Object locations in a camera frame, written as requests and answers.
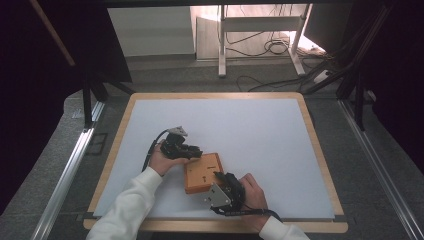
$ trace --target cable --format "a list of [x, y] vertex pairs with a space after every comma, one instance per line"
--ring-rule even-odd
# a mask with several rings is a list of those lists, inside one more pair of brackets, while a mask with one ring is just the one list
[[288, 85], [299, 84], [299, 88], [297, 89], [297, 92], [301, 92], [301, 88], [302, 88], [303, 84], [314, 79], [319, 73], [321, 73], [321, 70], [323, 70], [326, 67], [328, 67], [328, 62], [323, 61], [320, 64], [318, 64], [318, 66], [316, 66], [311, 71], [309, 71], [309, 73], [307, 75], [303, 76], [303, 77], [295, 78], [295, 79], [289, 79], [289, 80], [280, 80], [280, 81], [270, 82], [270, 83], [263, 83], [256, 78], [246, 76], [246, 75], [242, 75], [242, 76], [239, 76], [237, 78], [236, 84], [237, 84], [237, 87], [238, 87], [240, 92], [242, 92], [242, 90], [241, 90], [239, 81], [242, 78], [249, 78], [249, 79], [260, 84], [259, 86], [250, 88], [249, 90], [247, 90], [247, 92], [252, 92], [254, 90], [257, 90], [257, 89], [263, 88], [263, 87], [281, 88], [281, 87], [288, 86]]
[[320, 83], [315, 84], [313, 87], [305, 90], [305, 91], [300, 91], [300, 93], [302, 93], [303, 95], [308, 95], [308, 94], [312, 94], [318, 90], [320, 90], [321, 88], [329, 85], [330, 83], [338, 80], [339, 78], [341, 78], [344, 74], [348, 73], [349, 71], [351, 71], [353, 68], [353, 63], [348, 64], [346, 67], [344, 67], [343, 69], [341, 69], [340, 71], [328, 76], [325, 80], [321, 81]]
[[[226, 12], [225, 14], [227, 16], [229, 7], [228, 7], [228, 5], [226, 5], [226, 7], [227, 7], [227, 9], [225, 9], [225, 12]], [[243, 11], [243, 9], [241, 7], [242, 6], [240, 5], [240, 9], [242, 10], [243, 14], [245, 15], [245, 12]], [[218, 15], [217, 17], [219, 17], [219, 9], [220, 9], [220, 6], [217, 7], [217, 15]], [[278, 4], [275, 4], [274, 8], [270, 11], [270, 13], [268, 15], [271, 15], [272, 13], [274, 13], [274, 15], [276, 15], [277, 9], [278, 9]], [[283, 4], [281, 4], [278, 16], [281, 16], [281, 13], [283, 13], [283, 15], [285, 15], [285, 9], [286, 9], [286, 4], [284, 4], [284, 11], [283, 11]], [[292, 11], [293, 11], [293, 4], [290, 4], [289, 16], [292, 15]], [[310, 52], [305, 52], [301, 48], [297, 48], [297, 53], [301, 56], [317, 56], [317, 57], [320, 57], [320, 58], [323, 58], [323, 59], [326, 59], [326, 60], [334, 60], [335, 58], [342, 58], [343, 57], [342, 55], [344, 55], [344, 52], [350, 52], [351, 49], [353, 48], [353, 45], [356, 42], [356, 40], [369, 28], [372, 18], [373, 18], [373, 16], [369, 17], [369, 19], [367, 19], [365, 21], [365, 24], [358, 30], [358, 32], [342, 48], [338, 49], [335, 52], [323, 53], [323, 54], [312, 54]], [[221, 43], [221, 39], [220, 39], [220, 36], [219, 36], [219, 25], [218, 24], [217, 24], [217, 33], [218, 33], [218, 41], [219, 41], [219, 43]], [[225, 37], [226, 37], [226, 40], [229, 44], [236, 44], [236, 43], [239, 43], [239, 42], [246, 41], [246, 40], [248, 40], [252, 37], [258, 36], [262, 33], [264, 33], [264, 32], [255, 33], [251, 36], [245, 37], [243, 39], [239, 39], [239, 40], [234, 41], [234, 42], [229, 41], [227, 32], [225, 33]], [[271, 47], [274, 46], [274, 45], [283, 45], [283, 44], [275, 41], [277, 39], [273, 38], [274, 33], [275, 32], [270, 33], [270, 34], [272, 34], [270, 41], [273, 43], [273, 44], [271, 44]], [[289, 36], [288, 36], [289, 40], [288, 41], [285, 41], [285, 40], [279, 40], [279, 41], [285, 43], [285, 45], [287, 47], [290, 47], [290, 38], [291, 37], [290, 37], [290, 34], [289, 34]], [[239, 51], [239, 50], [234, 49], [234, 48], [226, 48], [226, 49], [230, 50], [230, 51], [237, 52], [239, 54], [242, 54], [242, 55], [248, 56], [248, 57], [262, 56], [262, 55], [265, 55], [268, 52], [272, 52], [273, 54], [278, 55], [278, 53], [273, 52], [271, 48], [267, 48], [267, 47], [265, 47], [265, 52], [262, 52], [262, 53], [259, 53], [259, 54], [248, 54], [248, 53], [244, 53], [244, 52]]]
[[[276, 10], [277, 10], [277, 7], [278, 7], [278, 4], [275, 4], [275, 6], [274, 6], [274, 8], [271, 10], [271, 12], [268, 14], [268, 15], [271, 15], [272, 14], [272, 12], [276, 12]], [[281, 15], [281, 11], [282, 11], [282, 5], [281, 5], [281, 7], [280, 7], [280, 12], [279, 12], [279, 14], [278, 15]], [[225, 9], [225, 16], [228, 16], [228, 5], [227, 5], [227, 8]], [[260, 35], [260, 34], [262, 34], [262, 33], [264, 33], [264, 32], [258, 32], [258, 33], [255, 33], [255, 34], [253, 34], [253, 35], [251, 35], [251, 36], [248, 36], [248, 37], [245, 37], [245, 38], [242, 38], [242, 39], [240, 39], [240, 40], [237, 40], [237, 41], [234, 41], [234, 42], [230, 42], [229, 41], [229, 39], [228, 39], [228, 33], [226, 32], [225, 33], [225, 38], [226, 38], [226, 40], [227, 40], [227, 42], [229, 43], [229, 44], [236, 44], [236, 43], [239, 43], [239, 42], [243, 42], [243, 41], [245, 41], [245, 40], [248, 40], [248, 39], [250, 39], [250, 38], [252, 38], [252, 37], [255, 37], [255, 36], [258, 36], [258, 35]], [[284, 54], [285, 52], [287, 52], [287, 50], [288, 50], [288, 44], [287, 43], [285, 43], [284, 41], [282, 41], [282, 40], [276, 40], [276, 39], [273, 39], [273, 35], [274, 35], [274, 32], [272, 32], [272, 36], [271, 36], [271, 39], [270, 40], [268, 40], [267, 42], [265, 42], [265, 44], [264, 44], [264, 49], [265, 49], [265, 51], [264, 52], [262, 52], [262, 53], [259, 53], [259, 54], [248, 54], [248, 53], [244, 53], [244, 52], [241, 52], [241, 51], [239, 51], [239, 50], [237, 50], [237, 49], [234, 49], [234, 48], [226, 48], [227, 50], [229, 50], [229, 51], [234, 51], [234, 52], [237, 52], [237, 53], [239, 53], [239, 54], [242, 54], [242, 55], [244, 55], [244, 56], [248, 56], [248, 57], [259, 57], [259, 56], [262, 56], [262, 55], [265, 55], [266, 53], [268, 53], [268, 52], [271, 52], [271, 53], [273, 53], [274, 55], [282, 55], [282, 54]], [[273, 47], [275, 47], [275, 46], [285, 46], [286, 48], [283, 50], [283, 51], [281, 51], [281, 52], [276, 52], [276, 51], [273, 51], [272, 50], [272, 48]]]
[[152, 142], [152, 145], [150, 145], [149, 151], [147, 151], [147, 155], [146, 155], [146, 159], [144, 160], [144, 164], [143, 164], [143, 168], [142, 168], [142, 172], [144, 172], [144, 170], [146, 170], [147, 165], [150, 162], [150, 157], [152, 156], [153, 153], [153, 149], [155, 148], [156, 144], [159, 141], [159, 138], [162, 137], [163, 134], [165, 134], [168, 131], [168, 129], [162, 131], [159, 136]]
[[243, 13], [243, 16], [246, 16], [246, 13], [244, 13], [244, 11], [243, 11], [243, 5], [240, 5], [240, 10]]
[[216, 214], [223, 215], [226, 217], [234, 217], [234, 216], [246, 216], [246, 215], [268, 215], [275, 217], [278, 221], [283, 222], [281, 217], [274, 211], [270, 209], [253, 209], [249, 208], [249, 210], [241, 210], [241, 211], [223, 211], [221, 209], [212, 209]]
[[361, 28], [347, 41], [341, 48], [338, 50], [327, 53], [328, 56], [331, 56], [333, 59], [343, 59], [343, 57], [346, 57], [346, 54], [350, 53], [355, 46], [355, 43], [357, 40], [371, 27], [371, 24], [373, 20], [376, 18], [376, 16], [371, 15], [369, 16], [364, 24], [361, 26]]

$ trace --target wall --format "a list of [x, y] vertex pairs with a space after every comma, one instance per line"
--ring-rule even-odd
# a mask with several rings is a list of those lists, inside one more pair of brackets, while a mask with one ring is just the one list
[[108, 11], [125, 57], [194, 54], [190, 7]]

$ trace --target wooden frame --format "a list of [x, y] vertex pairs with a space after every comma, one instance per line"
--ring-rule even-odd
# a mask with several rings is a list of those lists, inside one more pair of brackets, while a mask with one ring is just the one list
[[[344, 212], [340, 204], [336, 189], [333, 184], [327, 163], [322, 153], [311, 117], [305, 104], [303, 96], [299, 93], [136, 93], [133, 94], [128, 102], [115, 140], [111, 147], [108, 159], [105, 163], [99, 183], [94, 192], [88, 212], [94, 212], [100, 196], [106, 186], [111, 173], [118, 150], [123, 139], [125, 129], [131, 117], [135, 102], [139, 99], [296, 99], [302, 112], [303, 120], [306, 125], [309, 137], [312, 142], [318, 165], [327, 187], [331, 204], [333, 206], [336, 220], [328, 222], [285, 222], [286, 224], [296, 224], [305, 232], [316, 233], [344, 233], [348, 229], [346, 220], [339, 221], [338, 218], [344, 218]], [[96, 219], [85, 219], [84, 227], [91, 229]], [[241, 220], [185, 220], [185, 219], [146, 219], [140, 226], [142, 231], [165, 231], [165, 232], [210, 232], [210, 233], [256, 233], [254, 229], [247, 227]]]

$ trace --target white board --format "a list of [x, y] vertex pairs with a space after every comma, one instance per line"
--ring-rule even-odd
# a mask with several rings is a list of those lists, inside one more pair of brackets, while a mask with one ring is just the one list
[[[217, 152], [225, 172], [250, 172], [268, 207], [282, 218], [331, 219], [334, 211], [296, 99], [137, 100], [94, 216], [103, 216], [129, 179], [137, 176], [152, 141], [182, 126], [186, 144]], [[187, 195], [182, 166], [156, 191], [149, 218], [223, 218], [206, 193]]]

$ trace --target black cable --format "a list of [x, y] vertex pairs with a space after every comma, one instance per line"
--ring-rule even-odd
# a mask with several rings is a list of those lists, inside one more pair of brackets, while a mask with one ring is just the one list
[[228, 33], [227, 33], [227, 32], [225, 32], [225, 38], [227, 39], [227, 42], [228, 42], [229, 44], [236, 44], [236, 43], [239, 43], [239, 42], [246, 41], [246, 40], [247, 40], [247, 39], [249, 39], [249, 38], [256, 37], [256, 36], [258, 36], [258, 35], [260, 35], [260, 34], [262, 34], [262, 33], [264, 33], [264, 32], [258, 32], [258, 33], [255, 33], [255, 34], [251, 35], [251, 36], [248, 36], [248, 37], [245, 37], [245, 38], [243, 38], [243, 39], [237, 40], [237, 41], [235, 41], [235, 42], [230, 42], [230, 40], [228, 40]]
[[341, 48], [338, 50], [327, 53], [327, 55], [332, 56], [333, 58], [342, 59], [345, 55], [352, 51], [352, 48], [355, 46], [357, 40], [371, 27], [371, 24], [376, 16], [372, 15], [368, 17], [364, 24], [359, 28], [359, 30], [347, 41]]
[[[272, 50], [272, 48], [275, 47], [275, 46], [284, 46], [285, 48], [281, 52], [275, 52], [275, 51]], [[288, 51], [288, 47], [283, 41], [276, 41], [276, 40], [266, 41], [265, 44], [264, 44], [265, 51], [262, 52], [262, 53], [258, 53], [258, 54], [247, 54], [247, 53], [241, 52], [241, 51], [233, 49], [233, 48], [226, 48], [226, 49], [229, 50], [229, 51], [234, 51], [234, 52], [240, 53], [240, 54], [242, 54], [244, 56], [248, 56], [248, 57], [259, 57], [259, 56], [267, 54], [268, 52], [271, 52], [274, 55], [283, 55], [284, 53], [286, 53]]]
[[147, 165], [150, 162], [150, 157], [152, 156], [153, 150], [155, 149], [156, 144], [158, 144], [159, 138], [162, 137], [163, 134], [165, 134], [168, 131], [168, 129], [162, 131], [159, 136], [152, 142], [152, 145], [150, 145], [149, 151], [147, 151], [146, 159], [144, 160], [142, 172], [146, 170]]
[[313, 87], [306, 89], [305, 91], [300, 91], [303, 95], [312, 94], [321, 88], [329, 85], [330, 83], [335, 82], [336, 80], [340, 79], [344, 74], [351, 71], [353, 68], [353, 63], [348, 64], [346, 67], [341, 69], [340, 71], [328, 76], [325, 80], [321, 81], [320, 83], [315, 84]]
[[240, 10], [243, 13], [243, 16], [246, 16], [246, 13], [244, 13], [244, 11], [243, 11], [243, 5], [240, 5]]
[[282, 222], [281, 217], [274, 211], [270, 209], [250, 209], [250, 210], [241, 210], [241, 211], [228, 211], [228, 212], [220, 212], [214, 211], [219, 215], [223, 215], [226, 217], [234, 217], [234, 216], [246, 216], [246, 215], [268, 215], [275, 217], [278, 221]]
[[311, 71], [309, 71], [309, 73], [306, 74], [305, 76], [300, 77], [300, 78], [290, 79], [290, 80], [280, 80], [280, 81], [271, 82], [271, 83], [262, 83], [261, 81], [255, 79], [253, 77], [243, 75], [243, 76], [240, 76], [240, 77], [237, 78], [236, 83], [237, 83], [237, 87], [239, 88], [240, 91], [242, 91], [240, 84], [239, 84], [239, 80], [241, 78], [250, 78], [250, 79], [254, 80], [255, 82], [261, 84], [259, 86], [250, 88], [247, 92], [252, 92], [252, 91], [259, 89], [259, 88], [262, 88], [262, 87], [281, 88], [281, 87], [292, 85], [292, 84], [300, 84], [299, 88], [298, 88], [298, 92], [300, 92], [302, 85], [304, 83], [314, 79], [321, 72], [320, 70], [323, 70], [325, 67], [327, 67], [327, 65], [328, 65], [328, 63], [326, 61], [323, 61], [320, 64], [318, 64], [318, 66], [316, 66]]
[[324, 61], [330, 61], [330, 60], [332, 60], [331, 57], [327, 57], [326, 55], [316, 55], [316, 54], [306, 54], [306, 55], [304, 55], [300, 59], [301, 59], [300, 61], [302, 62], [302, 64], [305, 67], [310, 68], [310, 69], [314, 69], [318, 65], [317, 66], [311, 66], [311, 65], [309, 65], [309, 63], [306, 63], [305, 60], [308, 60], [308, 59], [310, 59], [310, 60], [317, 60], [318, 59], [318, 60], [324, 60]]
[[281, 16], [281, 11], [283, 10], [283, 4], [280, 4], [280, 12], [278, 13], [278, 16]]

